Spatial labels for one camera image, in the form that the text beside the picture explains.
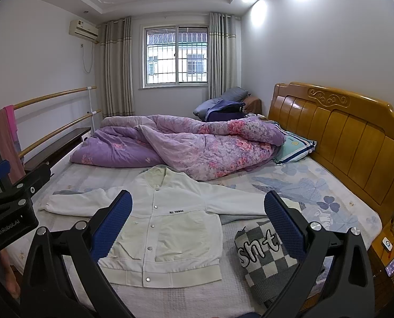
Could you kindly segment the white alarm clock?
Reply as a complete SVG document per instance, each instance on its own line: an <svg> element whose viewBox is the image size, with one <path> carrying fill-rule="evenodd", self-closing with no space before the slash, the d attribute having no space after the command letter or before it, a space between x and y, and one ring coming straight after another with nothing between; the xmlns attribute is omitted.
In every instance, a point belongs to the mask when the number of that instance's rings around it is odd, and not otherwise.
<svg viewBox="0 0 394 318"><path fill-rule="evenodd" d="M388 252L388 253L390 253L392 250L393 250L393 244L391 243L391 241L387 238L387 237L384 237L383 239L382 239L382 246L383 246L383 248Z"/></svg>

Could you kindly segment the wooden headboard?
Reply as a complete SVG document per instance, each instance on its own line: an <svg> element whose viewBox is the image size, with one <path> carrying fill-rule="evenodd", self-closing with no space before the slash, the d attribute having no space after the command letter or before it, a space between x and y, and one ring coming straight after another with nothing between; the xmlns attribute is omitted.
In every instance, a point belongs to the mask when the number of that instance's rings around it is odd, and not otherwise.
<svg viewBox="0 0 394 318"><path fill-rule="evenodd" d="M394 216L394 109L350 91L275 85L269 119L314 140L311 157L388 223Z"/></svg>

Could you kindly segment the wooden double rail rack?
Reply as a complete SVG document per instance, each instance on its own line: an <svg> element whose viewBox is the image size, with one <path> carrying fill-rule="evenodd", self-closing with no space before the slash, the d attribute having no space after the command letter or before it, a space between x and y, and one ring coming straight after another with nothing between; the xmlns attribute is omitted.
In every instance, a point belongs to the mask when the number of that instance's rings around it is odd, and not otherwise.
<svg viewBox="0 0 394 318"><path fill-rule="evenodd" d="M31 159L75 128L93 130L101 116L99 95L95 85L14 93L10 102L14 105L21 157Z"/></svg>

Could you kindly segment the smartphone on nightstand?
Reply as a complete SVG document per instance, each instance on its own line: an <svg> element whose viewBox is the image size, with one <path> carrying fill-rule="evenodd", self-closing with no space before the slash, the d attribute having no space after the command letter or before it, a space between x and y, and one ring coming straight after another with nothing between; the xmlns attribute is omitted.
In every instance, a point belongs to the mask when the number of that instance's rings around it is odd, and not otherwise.
<svg viewBox="0 0 394 318"><path fill-rule="evenodd" d="M394 258L386 265L386 274L391 277L394 274Z"/></svg>

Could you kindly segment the pink towel on rail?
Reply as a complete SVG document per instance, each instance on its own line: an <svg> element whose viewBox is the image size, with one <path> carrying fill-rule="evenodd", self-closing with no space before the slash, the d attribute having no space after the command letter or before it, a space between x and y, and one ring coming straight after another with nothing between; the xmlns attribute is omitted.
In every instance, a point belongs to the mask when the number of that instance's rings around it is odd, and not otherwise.
<svg viewBox="0 0 394 318"><path fill-rule="evenodd" d="M0 110L0 155L2 160L10 164L8 178L12 184L26 175L21 157L18 156L21 147L17 131L14 106L7 105Z"/></svg>

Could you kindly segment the blue striped pillow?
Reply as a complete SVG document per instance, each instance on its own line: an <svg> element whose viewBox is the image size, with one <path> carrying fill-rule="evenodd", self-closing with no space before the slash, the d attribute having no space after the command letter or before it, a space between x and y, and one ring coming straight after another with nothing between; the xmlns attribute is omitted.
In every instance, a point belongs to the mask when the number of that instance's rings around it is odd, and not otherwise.
<svg viewBox="0 0 394 318"><path fill-rule="evenodd" d="M276 150L273 157L273 161L277 165L297 162L307 157L316 148L317 141L306 139L283 129L281 132L285 136L285 143Z"/></svg>

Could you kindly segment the purple floral quilt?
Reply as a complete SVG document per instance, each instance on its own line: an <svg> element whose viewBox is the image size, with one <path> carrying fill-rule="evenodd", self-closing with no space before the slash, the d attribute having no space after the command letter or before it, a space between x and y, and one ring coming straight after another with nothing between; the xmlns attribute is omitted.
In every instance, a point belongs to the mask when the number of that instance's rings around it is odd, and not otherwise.
<svg viewBox="0 0 394 318"><path fill-rule="evenodd" d="M142 168L166 164L198 181L210 181L270 161L285 135L273 123L247 117L202 122L151 115L113 116L70 157L76 164Z"/></svg>

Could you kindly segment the grey curtain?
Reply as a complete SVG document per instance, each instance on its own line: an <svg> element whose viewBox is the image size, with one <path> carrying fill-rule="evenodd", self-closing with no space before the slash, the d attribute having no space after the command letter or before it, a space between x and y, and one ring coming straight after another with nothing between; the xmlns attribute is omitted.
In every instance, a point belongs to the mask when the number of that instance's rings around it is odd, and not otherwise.
<svg viewBox="0 0 394 318"><path fill-rule="evenodd" d="M211 12L208 27L208 96L217 98L236 86L236 18Z"/></svg>
<svg viewBox="0 0 394 318"><path fill-rule="evenodd" d="M131 17L108 21L100 28L100 87L103 115L135 113L132 82Z"/></svg>

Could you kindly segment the left grey curtain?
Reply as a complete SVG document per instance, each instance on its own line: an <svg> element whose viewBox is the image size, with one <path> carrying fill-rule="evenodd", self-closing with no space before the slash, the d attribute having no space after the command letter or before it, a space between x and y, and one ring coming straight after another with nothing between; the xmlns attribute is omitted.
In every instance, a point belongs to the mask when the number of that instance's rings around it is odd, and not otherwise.
<svg viewBox="0 0 394 318"><path fill-rule="evenodd" d="M132 82L131 17L108 21L100 28L100 87L103 115L135 113Z"/></svg>

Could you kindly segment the wooden nightstand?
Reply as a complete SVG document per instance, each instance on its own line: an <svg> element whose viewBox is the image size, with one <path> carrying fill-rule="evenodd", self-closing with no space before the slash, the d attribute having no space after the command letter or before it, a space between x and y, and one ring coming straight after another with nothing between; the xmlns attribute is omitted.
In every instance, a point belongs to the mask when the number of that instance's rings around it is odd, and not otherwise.
<svg viewBox="0 0 394 318"><path fill-rule="evenodd" d="M394 317L394 216L372 242L368 256L373 272L375 316Z"/></svg>

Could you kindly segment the brown chair by window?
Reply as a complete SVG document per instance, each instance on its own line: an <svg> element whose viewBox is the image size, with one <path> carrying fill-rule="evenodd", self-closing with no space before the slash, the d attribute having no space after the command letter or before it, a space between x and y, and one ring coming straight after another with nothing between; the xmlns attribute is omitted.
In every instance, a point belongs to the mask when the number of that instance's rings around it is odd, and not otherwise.
<svg viewBox="0 0 394 318"><path fill-rule="evenodd" d="M262 113L262 101L255 96L248 96L243 100L244 112L261 114Z"/></svg>

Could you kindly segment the white button jacket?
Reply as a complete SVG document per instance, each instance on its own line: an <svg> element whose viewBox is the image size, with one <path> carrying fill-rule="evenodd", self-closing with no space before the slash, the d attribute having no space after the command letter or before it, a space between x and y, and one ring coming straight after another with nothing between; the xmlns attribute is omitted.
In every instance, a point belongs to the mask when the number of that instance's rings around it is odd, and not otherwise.
<svg viewBox="0 0 394 318"><path fill-rule="evenodd" d="M98 264L112 284L156 289L221 280L221 215L264 215L264 195L152 167L124 189L132 211Z"/></svg>

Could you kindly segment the dark blue pillow pile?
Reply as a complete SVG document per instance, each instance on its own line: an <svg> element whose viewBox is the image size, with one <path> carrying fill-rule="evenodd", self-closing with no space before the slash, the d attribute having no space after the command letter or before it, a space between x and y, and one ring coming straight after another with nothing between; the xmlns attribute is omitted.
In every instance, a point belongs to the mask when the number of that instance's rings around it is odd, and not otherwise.
<svg viewBox="0 0 394 318"><path fill-rule="evenodd" d="M219 97L201 103L193 111L193 114L204 122L230 121L244 118L244 100L249 95L249 91L240 87L229 88Z"/></svg>

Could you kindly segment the right grey curtain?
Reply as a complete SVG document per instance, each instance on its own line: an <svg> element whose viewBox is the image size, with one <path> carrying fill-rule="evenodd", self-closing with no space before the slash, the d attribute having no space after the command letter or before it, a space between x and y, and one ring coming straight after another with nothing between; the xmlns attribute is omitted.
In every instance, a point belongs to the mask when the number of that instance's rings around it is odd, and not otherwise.
<svg viewBox="0 0 394 318"><path fill-rule="evenodd" d="M236 86L236 18L211 12L208 27L208 96L217 98Z"/></svg>

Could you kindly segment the checkered grey white sweater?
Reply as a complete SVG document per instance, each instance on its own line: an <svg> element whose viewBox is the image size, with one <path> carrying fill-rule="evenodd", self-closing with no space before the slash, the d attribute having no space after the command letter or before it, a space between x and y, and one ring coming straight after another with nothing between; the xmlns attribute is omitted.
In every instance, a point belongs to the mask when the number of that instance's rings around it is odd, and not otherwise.
<svg viewBox="0 0 394 318"><path fill-rule="evenodd" d="M234 243L244 277L258 304L270 306L295 273L299 261L288 253L269 220L251 220Z"/></svg>

